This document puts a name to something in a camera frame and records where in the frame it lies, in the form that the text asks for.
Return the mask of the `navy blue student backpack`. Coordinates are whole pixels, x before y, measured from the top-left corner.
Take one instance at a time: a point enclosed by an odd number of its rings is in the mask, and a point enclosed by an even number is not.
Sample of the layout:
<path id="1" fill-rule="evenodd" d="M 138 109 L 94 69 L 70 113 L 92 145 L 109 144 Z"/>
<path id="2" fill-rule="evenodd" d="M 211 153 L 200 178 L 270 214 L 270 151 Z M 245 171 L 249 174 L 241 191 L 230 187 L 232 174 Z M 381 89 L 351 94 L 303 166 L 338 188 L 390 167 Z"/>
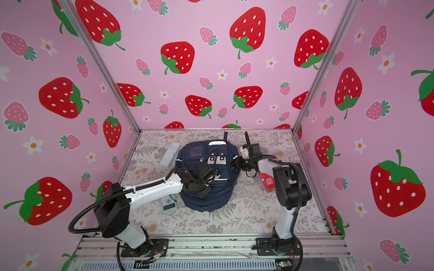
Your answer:
<path id="1" fill-rule="evenodd" d="M 180 149 L 175 162 L 182 179 L 184 204 L 196 211 L 212 212 L 224 207 L 233 193 L 240 170 L 235 167 L 236 146 L 222 140 L 192 142 Z"/>

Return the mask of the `light blue calculator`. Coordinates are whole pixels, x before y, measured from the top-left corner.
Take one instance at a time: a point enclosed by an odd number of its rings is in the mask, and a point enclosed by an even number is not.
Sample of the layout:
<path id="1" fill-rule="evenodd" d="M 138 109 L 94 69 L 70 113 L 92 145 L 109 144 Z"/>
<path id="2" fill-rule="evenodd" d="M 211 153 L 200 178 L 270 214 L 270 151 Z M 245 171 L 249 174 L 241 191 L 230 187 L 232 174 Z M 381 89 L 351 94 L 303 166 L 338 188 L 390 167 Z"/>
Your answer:
<path id="1" fill-rule="evenodd" d="M 160 199 L 162 206 L 162 214 L 169 215 L 178 210 L 177 196 L 176 194 L 170 194 Z"/>

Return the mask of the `clear plastic pencil case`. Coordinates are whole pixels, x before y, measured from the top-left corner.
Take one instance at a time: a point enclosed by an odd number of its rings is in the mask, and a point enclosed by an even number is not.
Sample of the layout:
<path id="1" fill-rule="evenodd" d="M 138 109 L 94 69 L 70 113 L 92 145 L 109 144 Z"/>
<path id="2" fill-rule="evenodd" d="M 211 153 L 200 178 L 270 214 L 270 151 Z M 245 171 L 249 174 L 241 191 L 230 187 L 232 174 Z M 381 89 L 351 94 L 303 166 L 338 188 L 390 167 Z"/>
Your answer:
<path id="1" fill-rule="evenodd" d="M 181 143 L 172 142 L 167 148 L 163 158 L 160 160 L 159 165 L 164 169 L 170 169 L 172 163 L 176 160 L 180 148 Z"/>

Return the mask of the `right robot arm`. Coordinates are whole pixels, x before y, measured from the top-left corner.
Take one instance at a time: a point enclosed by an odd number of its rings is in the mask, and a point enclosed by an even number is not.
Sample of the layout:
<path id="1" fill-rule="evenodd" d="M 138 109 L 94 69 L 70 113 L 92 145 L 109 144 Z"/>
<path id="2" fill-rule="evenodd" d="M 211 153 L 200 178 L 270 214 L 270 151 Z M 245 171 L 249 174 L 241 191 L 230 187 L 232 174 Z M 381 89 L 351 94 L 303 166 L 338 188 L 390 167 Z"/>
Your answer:
<path id="1" fill-rule="evenodd" d="M 235 166 L 245 172 L 252 170 L 274 178 L 275 192 L 281 205 L 279 219 L 275 225 L 269 247 L 284 253 L 296 245 L 295 224 L 300 209 L 312 199 L 312 190 L 301 164 L 277 160 L 273 155 L 261 153 L 259 144 L 246 143 L 241 151 L 243 157 L 235 159 Z"/>

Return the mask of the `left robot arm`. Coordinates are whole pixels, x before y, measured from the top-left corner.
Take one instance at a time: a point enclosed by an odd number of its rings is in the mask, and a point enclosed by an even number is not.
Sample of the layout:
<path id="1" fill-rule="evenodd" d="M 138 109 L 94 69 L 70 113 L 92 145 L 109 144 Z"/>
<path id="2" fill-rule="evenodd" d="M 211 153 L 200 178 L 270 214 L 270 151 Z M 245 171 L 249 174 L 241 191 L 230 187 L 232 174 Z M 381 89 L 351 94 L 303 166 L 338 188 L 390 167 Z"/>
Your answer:
<path id="1" fill-rule="evenodd" d="M 132 249 L 142 246 L 145 231 L 130 222 L 130 213 L 152 201 L 181 192 L 207 194 L 211 183 L 220 176 L 220 170 L 207 163 L 191 170 L 174 168 L 168 176 L 136 186 L 111 185 L 94 209 L 98 230 L 104 238 L 115 238 Z"/>

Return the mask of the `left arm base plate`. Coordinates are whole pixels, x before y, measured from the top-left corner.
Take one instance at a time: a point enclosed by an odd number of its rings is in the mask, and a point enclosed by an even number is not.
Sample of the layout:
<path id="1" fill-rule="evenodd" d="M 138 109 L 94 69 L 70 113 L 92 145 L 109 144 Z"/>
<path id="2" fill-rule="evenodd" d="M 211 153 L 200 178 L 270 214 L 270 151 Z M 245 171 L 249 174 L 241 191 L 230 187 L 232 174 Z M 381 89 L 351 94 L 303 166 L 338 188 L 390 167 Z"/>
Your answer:
<path id="1" fill-rule="evenodd" d="M 150 239 L 138 248 L 130 248 L 129 245 L 122 246 L 121 257 L 165 257 L 168 249 L 169 239 Z"/>

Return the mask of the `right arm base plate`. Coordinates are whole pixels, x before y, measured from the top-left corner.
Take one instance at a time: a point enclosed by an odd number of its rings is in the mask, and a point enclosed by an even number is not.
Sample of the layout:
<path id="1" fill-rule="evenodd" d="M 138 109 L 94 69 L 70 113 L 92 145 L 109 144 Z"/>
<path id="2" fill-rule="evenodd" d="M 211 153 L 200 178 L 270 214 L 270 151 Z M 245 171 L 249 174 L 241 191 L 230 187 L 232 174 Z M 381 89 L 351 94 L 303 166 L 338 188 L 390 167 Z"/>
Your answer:
<path id="1" fill-rule="evenodd" d="M 252 246 L 259 256 L 300 256 L 302 244 L 295 238 L 257 238 Z"/>

